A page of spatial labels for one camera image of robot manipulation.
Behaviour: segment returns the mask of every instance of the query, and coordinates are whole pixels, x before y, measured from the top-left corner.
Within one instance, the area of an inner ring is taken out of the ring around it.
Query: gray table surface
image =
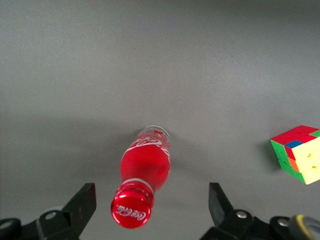
[[[280,169],[269,139],[320,128],[319,1],[0,2],[0,218],[24,224],[96,184],[82,240],[199,239],[209,182],[263,221],[320,218],[320,181]],[[149,223],[118,226],[123,152],[171,136]]]

